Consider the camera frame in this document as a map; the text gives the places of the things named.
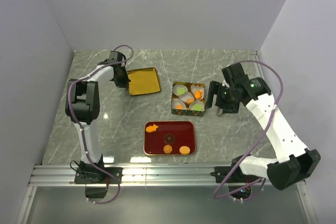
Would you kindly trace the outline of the gold tin lid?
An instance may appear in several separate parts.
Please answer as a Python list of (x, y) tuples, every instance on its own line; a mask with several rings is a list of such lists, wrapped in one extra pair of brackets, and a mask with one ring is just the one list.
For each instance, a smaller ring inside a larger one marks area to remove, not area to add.
[(129, 95), (147, 95), (161, 91), (160, 79), (155, 67), (133, 69), (127, 71)]

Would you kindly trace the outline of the orange fish cookie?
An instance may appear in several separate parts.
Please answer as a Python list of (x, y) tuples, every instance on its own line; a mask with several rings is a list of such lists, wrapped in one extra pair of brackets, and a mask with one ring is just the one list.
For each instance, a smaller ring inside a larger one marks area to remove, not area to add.
[(197, 90), (197, 91), (195, 91), (194, 95), (195, 95), (195, 98), (197, 100), (200, 100), (202, 98), (202, 96), (203, 96), (203, 92), (201, 90)]
[(147, 133), (153, 133), (155, 132), (159, 127), (156, 124), (149, 125), (145, 128), (145, 131)]

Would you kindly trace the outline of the green round cookie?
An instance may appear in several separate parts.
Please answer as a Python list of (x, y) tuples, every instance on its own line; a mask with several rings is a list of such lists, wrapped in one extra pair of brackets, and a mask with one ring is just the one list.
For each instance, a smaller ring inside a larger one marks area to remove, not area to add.
[(178, 89), (176, 90), (176, 94), (177, 94), (177, 95), (183, 95), (184, 93), (185, 93), (184, 88), (178, 88)]
[(202, 106), (200, 103), (196, 103), (196, 104), (194, 104), (194, 105), (192, 106), (192, 110), (193, 110), (193, 111), (203, 111), (204, 108), (203, 108), (203, 106)]

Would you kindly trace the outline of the swirl cookie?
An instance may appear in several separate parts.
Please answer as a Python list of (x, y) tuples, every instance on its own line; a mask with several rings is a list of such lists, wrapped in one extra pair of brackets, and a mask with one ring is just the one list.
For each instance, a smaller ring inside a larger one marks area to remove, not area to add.
[(171, 145), (165, 145), (163, 147), (164, 154), (170, 154), (172, 152), (172, 150), (173, 150), (173, 147)]
[(186, 100), (186, 103), (187, 103), (187, 104), (191, 104), (191, 103), (193, 103), (193, 102), (194, 102), (194, 99), (193, 99), (193, 98), (189, 98), (189, 99)]

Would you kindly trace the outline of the round orange cookie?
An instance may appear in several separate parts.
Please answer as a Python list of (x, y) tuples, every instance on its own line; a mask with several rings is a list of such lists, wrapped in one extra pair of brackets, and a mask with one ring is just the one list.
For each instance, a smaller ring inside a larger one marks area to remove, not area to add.
[(176, 109), (176, 110), (182, 110), (182, 109), (183, 109), (183, 106), (180, 105), (180, 104), (178, 104), (178, 105), (175, 106), (175, 109)]
[(181, 146), (179, 149), (180, 154), (182, 155), (188, 155), (190, 153), (191, 149), (188, 146)]

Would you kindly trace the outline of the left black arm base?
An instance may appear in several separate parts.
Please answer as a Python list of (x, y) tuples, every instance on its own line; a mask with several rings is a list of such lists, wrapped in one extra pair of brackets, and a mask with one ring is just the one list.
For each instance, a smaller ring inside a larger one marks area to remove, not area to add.
[(85, 196), (89, 200), (103, 199), (107, 195), (109, 186), (112, 184), (117, 185), (122, 178), (123, 168), (105, 167), (103, 160), (100, 160), (96, 165), (113, 175), (114, 178), (83, 161), (80, 163), (76, 161), (70, 162), (70, 168), (75, 171), (74, 183), (76, 185), (85, 185)]

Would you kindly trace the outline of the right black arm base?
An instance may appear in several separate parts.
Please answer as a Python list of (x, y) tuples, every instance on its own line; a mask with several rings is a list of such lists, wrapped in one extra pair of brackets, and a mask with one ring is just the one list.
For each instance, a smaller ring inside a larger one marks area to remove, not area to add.
[(233, 200), (240, 200), (241, 202), (247, 201), (253, 198), (251, 186), (257, 183), (261, 183), (261, 187), (257, 193), (260, 192), (262, 186), (265, 183), (265, 179), (259, 178), (254, 175), (244, 175), (240, 168), (237, 168), (228, 178), (227, 175), (233, 168), (231, 166), (215, 166), (214, 171), (211, 172), (211, 176), (215, 177), (216, 183), (219, 186), (215, 189), (214, 198), (222, 198), (219, 195), (219, 190), (224, 186), (228, 186), (228, 192), (225, 193), (225, 197), (232, 197)]

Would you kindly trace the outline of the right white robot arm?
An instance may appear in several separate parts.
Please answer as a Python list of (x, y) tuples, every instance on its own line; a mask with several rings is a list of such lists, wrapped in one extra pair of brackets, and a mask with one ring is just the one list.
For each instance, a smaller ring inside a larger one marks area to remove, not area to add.
[(241, 62), (222, 69), (224, 81), (209, 84), (206, 109), (216, 106), (222, 114), (236, 114), (243, 105), (258, 121), (263, 129), (261, 139), (268, 137), (275, 158), (253, 156), (253, 147), (232, 161), (229, 171), (221, 172), (216, 167), (213, 176), (222, 186), (225, 183), (244, 182), (254, 177), (256, 182), (269, 180), (278, 190), (309, 178), (321, 160), (320, 153), (310, 150), (293, 131), (278, 102), (261, 77), (250, 78), (243, 70)]

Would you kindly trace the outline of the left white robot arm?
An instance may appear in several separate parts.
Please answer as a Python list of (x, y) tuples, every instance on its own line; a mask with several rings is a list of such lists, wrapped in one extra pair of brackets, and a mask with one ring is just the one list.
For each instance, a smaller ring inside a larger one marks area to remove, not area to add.
[(73, 122), (81, 147), (80, 172), (87, 173), (93, 183), (100, 183), (106, 176), (103, 155), (99, 147), (96, 119), (100, 113), (99, 88), (114, 82), (118, 88), (129, 87), (125, 69), (129, 60), (123, 53), (112, 50), (108, 59), (98, 63), (89, 74), (68, 82), (65, 112)]

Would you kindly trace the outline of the white paper cup liner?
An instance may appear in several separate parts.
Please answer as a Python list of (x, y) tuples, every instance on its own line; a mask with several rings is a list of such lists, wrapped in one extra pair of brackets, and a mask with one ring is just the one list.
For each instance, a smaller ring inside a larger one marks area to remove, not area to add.
[(202, 98), (201, 99), (203, 99), (204, 98), (204, 88), (202, 87), (202, 86), (195, 86), (195, 85), (191, 85), (191, 92), (192, 92), (192, 94), (193, 94), (193, 96), (195, 97), (195, 91), (197, 91), (197, 90), (201, 90), (202, 92), (203, 92), (203, 96), (202, 96)]
[(189, 98), (193, 98), (195, 100), (194, 96), (190, 92), (185, 92), (183, 95), (180, 95), (178, 98), (182, 100), (184, 103), (186, 103), (186, 100)]
[(175, 110), (175, 106), (178, 105), (178, 104), (180, 104), (180, 105), (183, 106), (182, 110), (186, 110), (186, 104), (182, 100), (180, 100), (178, 98), (174, 98), (172, 100), (172, 102), (171, 102), (171, 109)]
[(199, 112), (203, 112), (205, 110), (205, 105), (202, 101), (200, 100), (195, 100), (194, 102), (192, 102), (189, 105), (189, 109), (191, 111), (199, 111)]
[(176, 96), (181, 96), (185, 94), (188, 91), (188, 88), (185, 85), (182, 84), (175, 84), (173, 87), (173, 93)]

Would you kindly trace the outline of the green cookie tin box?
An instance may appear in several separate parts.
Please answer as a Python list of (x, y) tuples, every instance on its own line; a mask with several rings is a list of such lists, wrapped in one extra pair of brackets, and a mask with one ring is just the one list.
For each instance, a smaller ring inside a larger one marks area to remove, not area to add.
[(205, 113), (205, 84), (174, 82), (171, 95), (171, 113), (203, 116)]

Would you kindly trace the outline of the red lacquer tray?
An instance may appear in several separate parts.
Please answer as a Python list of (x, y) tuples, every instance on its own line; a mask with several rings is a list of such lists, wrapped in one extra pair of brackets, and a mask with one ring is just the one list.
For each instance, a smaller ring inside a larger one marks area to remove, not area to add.
[[(159, 128), (153, 133), (147, 133), (145, 128), (156, 124)], [(171, 145), (173, 150), (170, 154), (164, 154), (163, 147)], [(192, 155), (196, 151), (196, 138), (194, 125), (190, 121), (152, 121), (144, 127), (144, 146), (146, 155), (181, 155), (179, 149), (181, 146), (188, 146)]]

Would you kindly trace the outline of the aluminium front rail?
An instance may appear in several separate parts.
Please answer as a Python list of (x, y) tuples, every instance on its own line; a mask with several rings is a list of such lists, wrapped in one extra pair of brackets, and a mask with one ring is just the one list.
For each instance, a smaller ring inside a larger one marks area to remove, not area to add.
[[(132, 186), (218, 186), (214, 176), (217, 163), (129, 163), (109, 164), (121, 167), (122, 187)], [(68, 165), (36, 165), (32, 171), (29, 187), (104, 187), (100, 184), (76, 184), (75, 171)]]

